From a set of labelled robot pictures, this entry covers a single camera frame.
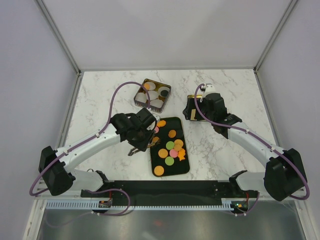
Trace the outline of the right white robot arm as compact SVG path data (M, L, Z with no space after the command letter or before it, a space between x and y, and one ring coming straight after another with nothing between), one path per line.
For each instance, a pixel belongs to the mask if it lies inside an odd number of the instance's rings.
M230 176L228 191L233 197L241 197L247 191L265 192L279 202L287 197L309 197L300 153L274 145L249 129L239 117L227 112L219 93L188 95L182 113L187 121L209 123L217 134L241 146L264 167L263 172L241 170Z

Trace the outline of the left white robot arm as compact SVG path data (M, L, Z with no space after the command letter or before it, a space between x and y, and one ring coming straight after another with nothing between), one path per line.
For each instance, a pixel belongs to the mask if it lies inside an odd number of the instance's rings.
M88 190L105 197L110 190L106 176L101 171L77 170L77 166L100 151L128 142L135 150L145 152L151 142L160 117L143 108L137 113L117 113L108 126L93 136L84 138L56 150L51 146L41 151L39 173L52 196L69 190Z

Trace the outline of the gold tin lid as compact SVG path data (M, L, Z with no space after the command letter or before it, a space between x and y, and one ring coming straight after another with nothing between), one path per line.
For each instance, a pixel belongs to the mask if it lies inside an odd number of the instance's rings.
M186 105L186 120L189 121L205 121L205 119L199 114L196 104L195 104L195 96L188 95L187 96L187 105Z

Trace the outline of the orange round cookie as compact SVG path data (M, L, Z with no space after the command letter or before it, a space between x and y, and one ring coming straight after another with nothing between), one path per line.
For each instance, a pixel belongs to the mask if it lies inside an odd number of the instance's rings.
M177 132L175 130L170 130L169 133L168 133L168 136L170 138L174 138L176 135L177 135Z

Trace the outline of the square cookie tin box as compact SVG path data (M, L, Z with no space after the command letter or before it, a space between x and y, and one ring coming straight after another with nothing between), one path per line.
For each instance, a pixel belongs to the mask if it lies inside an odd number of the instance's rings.
M142 82L142 86L133 98L135 105L142 108L150 106L151 111L162 113L172 92L172 87L148 78Z

